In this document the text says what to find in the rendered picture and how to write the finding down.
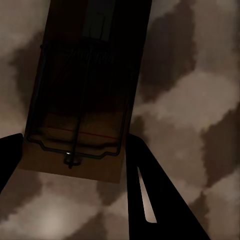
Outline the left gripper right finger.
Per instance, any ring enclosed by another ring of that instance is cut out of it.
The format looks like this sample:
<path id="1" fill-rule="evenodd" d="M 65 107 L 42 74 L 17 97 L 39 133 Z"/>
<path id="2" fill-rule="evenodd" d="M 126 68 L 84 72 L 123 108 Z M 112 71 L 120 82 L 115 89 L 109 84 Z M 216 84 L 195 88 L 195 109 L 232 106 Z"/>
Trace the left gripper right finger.
<path id="1" fill-rule="evenodd" d="M 211 240 L 144 140 L 125 135 L 129 240 Z M 140 169 L 157 223 L 146 220 Z"/>

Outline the mousetrap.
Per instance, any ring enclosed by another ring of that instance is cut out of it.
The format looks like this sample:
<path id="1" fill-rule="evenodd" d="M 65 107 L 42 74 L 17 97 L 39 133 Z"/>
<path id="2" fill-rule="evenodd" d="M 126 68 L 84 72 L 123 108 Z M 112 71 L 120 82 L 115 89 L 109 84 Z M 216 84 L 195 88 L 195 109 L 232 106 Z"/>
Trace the mousetrap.
<path id="1" fill-rule="evenodd" d="M 18 169 L 119 184 L 152 0 L 50 0 Z"/>

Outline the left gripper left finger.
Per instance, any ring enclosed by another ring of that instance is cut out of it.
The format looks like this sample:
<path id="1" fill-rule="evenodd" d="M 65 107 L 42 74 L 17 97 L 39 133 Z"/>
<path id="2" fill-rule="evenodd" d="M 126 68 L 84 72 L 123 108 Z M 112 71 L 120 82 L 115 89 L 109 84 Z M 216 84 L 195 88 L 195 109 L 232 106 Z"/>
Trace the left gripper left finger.
<path id="1" fill-rule="evenodd" d="M 23 134 L 0 138 L 0 193 L 22 159 Z"/>

